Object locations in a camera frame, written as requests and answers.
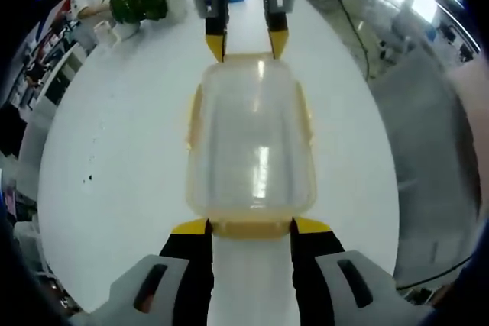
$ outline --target white table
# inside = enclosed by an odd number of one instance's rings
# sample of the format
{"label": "white table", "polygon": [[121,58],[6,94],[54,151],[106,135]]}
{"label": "white table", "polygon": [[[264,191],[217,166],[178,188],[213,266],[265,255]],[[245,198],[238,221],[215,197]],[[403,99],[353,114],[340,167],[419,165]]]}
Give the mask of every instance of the white table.
{"label": "white table", "polygon": [[[171,28],[98,47],[71,82],[47,138],[40,170],[46,258],[72,297],[92,311],[110,284],[175,225],[186,206],[189,104],[215,60],[192,9]],[[230,5],[228,53],[270,49],[261,0]],[[338,36],[305,1],[288,16],[283,60],[313,112],[318,195],[306,214],[332,227],[386,271],[396,262],[397,182],[381,117]]]}

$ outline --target white flower pot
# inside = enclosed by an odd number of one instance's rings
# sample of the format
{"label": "white flower pot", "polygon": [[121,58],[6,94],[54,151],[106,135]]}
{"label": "white flower pot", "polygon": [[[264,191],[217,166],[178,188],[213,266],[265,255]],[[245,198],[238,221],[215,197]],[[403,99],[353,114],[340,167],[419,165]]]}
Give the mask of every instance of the white flower pot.
{"label": "white flower pot", "polygon": [[141,23],[117,23],[112,30],[114,31],[115,36],[118,41],[127,40],[133,34],[139,31]]}
{"label": "white flower pot", "polygon": [[186,0],[166,0],[168,6],[168,18],[180,23],[182,22],[187,13],[187,1]]}
{"label": "white flower pot", "polygon": [[117,36],[112,30],[108,21],[99,22],[94,28],[93,32],[97,39],[97,44],[101,45],[105,49],[110,49],[117,42]]}

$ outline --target cable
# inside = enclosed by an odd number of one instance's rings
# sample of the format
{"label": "cable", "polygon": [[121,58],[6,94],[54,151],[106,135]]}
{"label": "cable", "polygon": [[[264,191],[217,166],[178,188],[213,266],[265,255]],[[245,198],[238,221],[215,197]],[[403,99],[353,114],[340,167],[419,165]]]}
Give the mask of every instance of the cable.
{"label": "cable", "polygon": [[357,32],[357,29],[355,28],[355,25],[353,24],[353,21],[351,20],[350,14],[345,8],[345,5],[343,4],[342,0],[338,0],[338,3],[342,7],[343,12],[345,13],[346,19],[348,20],[348,23],[351,26],[351,29],[353,30],[353,33],[357,37],[358,42],[360,43],[361,50],[364,52],[364,57],[365,57],[365,63],[366,63],[366,70],[365,70],[365,82],[368,82],[368,77],[370,76],[370,63],[368,62],[368,51],[367,48],[365,47],[363,41],[361,40],[360,35]]}
{"label": "cable", "polygon": [[467,257],[465,260],[461,261],[460,263],[457,263],[456,265],[452,266],[450,269],[444,271],[443,273],[440,273],[438,275],[432,276],[431,278],[421,280],[419,282],[414,282],[413,284],[409,284],[408,286],[399,286],[396,288],[396,290],[406,290],[409,288],[414,288],[415,286],[420,286],[426,282],[431,282],[432,280],[441,278],[442,276],[447,275],[448,273],[451,273],[452,271],[457,270],[460,266],[468,262],[472,258],[472,255]]}

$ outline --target person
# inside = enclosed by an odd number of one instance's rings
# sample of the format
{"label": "person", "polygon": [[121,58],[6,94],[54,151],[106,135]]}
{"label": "person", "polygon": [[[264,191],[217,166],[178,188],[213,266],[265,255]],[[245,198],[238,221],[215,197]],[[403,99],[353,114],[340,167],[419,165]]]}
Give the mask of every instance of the person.
{"label": "person", "polygon": [[101,21],[114,22],[110,12],[110,0],[70,0],[71,12],[77,18],[85,32],[92,38],[94,44],[97,39],[93,28]]}
{"label": "person", "polygon": [[11,103],[0,106],[0,125],[4,127],[5,133],[8,127],[8,133],[2,134],[0,139],[0,152],[6,157],[13,154],[18,158],[27,124],[22,120],[18,109]]}
{"label": "person", "polygon": [[46,68],[42,66],[37,60],[32,63],[31,68],[25,72],[25,79],[28,82],[29,87],[35,88],[39,86],[40,81],[46,72]]}

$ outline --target transparent plastic box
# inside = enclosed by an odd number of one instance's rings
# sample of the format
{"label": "transparent plastic box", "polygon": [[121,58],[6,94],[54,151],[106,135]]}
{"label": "transparent plastic box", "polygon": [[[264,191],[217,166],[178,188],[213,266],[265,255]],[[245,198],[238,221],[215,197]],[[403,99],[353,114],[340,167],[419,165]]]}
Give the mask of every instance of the transparent plastic box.
{"label": "transparent plastic box", "polygon": [[209,67],[194,98],[187,201],[212,221],[283,221],[316,199],[300,84],[271,57]]}

